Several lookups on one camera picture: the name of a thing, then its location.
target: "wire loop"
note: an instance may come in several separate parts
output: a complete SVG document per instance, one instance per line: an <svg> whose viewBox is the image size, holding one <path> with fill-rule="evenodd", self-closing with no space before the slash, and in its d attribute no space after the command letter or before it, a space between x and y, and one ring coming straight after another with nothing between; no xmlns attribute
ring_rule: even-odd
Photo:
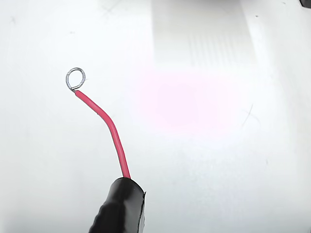
<svg viewBox="0 0 311 233"><path fill-rule="evenodd" d="M70 76L70 74L71 74L72 72L74 72L74 71L79 71L79 72L81 72L81 74L82 74L82 80L81 80L81 82L80 82L78 85L72 87L72 86L70 85L70 83L69 83L69 76ZM70 71L68 71L68 73L67 73L67 75L66 75L66 84L67 84L67 87L68 87L71 91L73 91L73 92L74 92L75 90L79 89L79 88L84 84L85 81L86 81L86 74L84 73L84 71L83 71L81 68L78 68L78 67L71 69Z"/></svg>

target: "scratch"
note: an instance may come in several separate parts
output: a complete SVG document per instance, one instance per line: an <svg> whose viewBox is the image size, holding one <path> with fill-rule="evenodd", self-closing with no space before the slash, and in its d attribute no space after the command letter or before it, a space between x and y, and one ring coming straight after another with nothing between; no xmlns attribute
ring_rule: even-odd
<svg viewBox="0 0 311 233"><path fill-rule="evenodd" d="M247 118L245 119L245 121L244 121L243 124L242 124L242 127L244 126L244 124L247 122L249 116L251 115L251 112L252 112L252 109L253 109L253 105L254 105L254 104L252 104L251 109L250 109L249 112L248 112Z"/></svg>
<svg viewBox="0 0 311 233"><path fill-rule="evenodd" d="M103 7L103 8L106 10L106 14L104 14L104 16L107 15L107 14L111 14L111 13L112 13L112 10L113 10L114 8L116 8L122 1L123 1L123 0L117 1L112 7L108 8L108 9Z"/></svg>

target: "black tube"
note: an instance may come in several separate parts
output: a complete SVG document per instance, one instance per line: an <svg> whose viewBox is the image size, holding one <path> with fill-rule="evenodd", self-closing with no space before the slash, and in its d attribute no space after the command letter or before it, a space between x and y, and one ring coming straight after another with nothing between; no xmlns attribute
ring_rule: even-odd
<svg viewBox="0 0 311 233"><path fill-rule="evenodd" d="M300 0L301 5L307 8L311 8L311 0Z"/></svg>
<svg viewBox="0 0 311 233"><path fill-rule="evenodd" d="M119 178L110 187L89 233L142 233L145 193L129 178Z"/></svg>

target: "white surface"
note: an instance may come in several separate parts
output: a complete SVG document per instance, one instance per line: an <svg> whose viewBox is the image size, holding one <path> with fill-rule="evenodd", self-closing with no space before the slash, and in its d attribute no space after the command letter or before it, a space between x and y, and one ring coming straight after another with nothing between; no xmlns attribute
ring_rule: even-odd
<svg viewBox="0 0 311 233"><path fill-rule="evenodd" d="M309 232L310 22L298 0L0 1L0 231L88 232L121 174L81 67L144 232Z"/></svg>

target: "red insulation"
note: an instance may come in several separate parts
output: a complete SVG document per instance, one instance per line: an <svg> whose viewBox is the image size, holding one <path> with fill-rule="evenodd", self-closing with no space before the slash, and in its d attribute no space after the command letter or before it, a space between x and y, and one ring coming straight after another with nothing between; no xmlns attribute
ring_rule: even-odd
<svg viewBox="0 0 311 233"><path fill-rule="evenodd" d="M121 166L121 170L123 173L124 177L131 178L130 176L130 171L127 166L124 150L118 135L117 128L115 124L113 123L112 119L108 116L107 113L104 112L103 109L101 109L96 103L94 103L89 97L87 97L85 94L83 94L81 91L74 91L75 95L81 99L84 103L86 103L91 109L93 109L107 124L111 136L113 139L113 142L115 144L118 157L119 157L119 162Z"/></svg>

